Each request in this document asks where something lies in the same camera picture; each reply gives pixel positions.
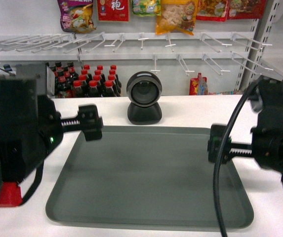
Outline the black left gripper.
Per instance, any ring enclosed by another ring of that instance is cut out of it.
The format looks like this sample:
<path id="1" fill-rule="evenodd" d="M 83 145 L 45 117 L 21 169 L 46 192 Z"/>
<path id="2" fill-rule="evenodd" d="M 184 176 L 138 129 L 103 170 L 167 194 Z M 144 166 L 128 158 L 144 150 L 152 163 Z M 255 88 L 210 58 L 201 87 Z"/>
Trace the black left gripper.
<path id="1" fill-rule="evenodd" d="M 94 104 L 79 106 L 86 141 L 102 138 L 103 120 Z M 0 190 L 4 182 L 21 188 L 24 205 L 38 189 L 44 161 L 61 143 L 60 114 L 33 78 L 0 77 Z"/>

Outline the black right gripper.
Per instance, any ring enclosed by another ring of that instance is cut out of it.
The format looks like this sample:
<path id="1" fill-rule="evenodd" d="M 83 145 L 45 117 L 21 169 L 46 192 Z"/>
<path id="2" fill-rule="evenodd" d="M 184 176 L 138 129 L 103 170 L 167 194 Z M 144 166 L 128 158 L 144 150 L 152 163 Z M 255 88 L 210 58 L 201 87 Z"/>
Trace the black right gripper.
<path id="1" fill-rule="evenodd" d="M 255 91 L 258 101 L 252 109 L 258 112 L 257 126 L 252 128 L 252 153 L 261 168 L 283 174 L 283 80 L 262 79 Z M 208 161 L 216 163 L 226 126 L 213 124 L 207 144 Z M 230 138 L 225 142 L 221 163 L 230 157 Z"/>

